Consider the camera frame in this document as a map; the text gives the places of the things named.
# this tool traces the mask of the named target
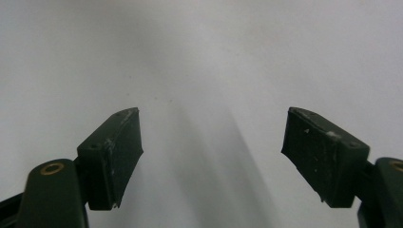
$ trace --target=white surface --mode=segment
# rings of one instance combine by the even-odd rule
[[[401,1],[0,2],[0,200],[109,115],[144,155],[91,227],[358,227],[280,154],[289,106],[403,158]]]

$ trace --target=round metal ring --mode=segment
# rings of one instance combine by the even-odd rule
[[[402,161],[391,161],[390,162],[391,166],[393,166],[394,169],[403,172],[403,162]]]
[[[56,163],[50,163],[47,164],[45,167],[43,167],[41,169],[41,174],[42,175],[53,175],[55,173],[58,173],[60,170],[62,170],[65,166],[60,163],[60,162],[56,162]]]

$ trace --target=gray background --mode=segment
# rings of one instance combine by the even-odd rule
[[[0,200],[141,110],[144,155],[91,227],[358,227],[282,154],[289,106],[403,158],[401,1],[0,1]]]

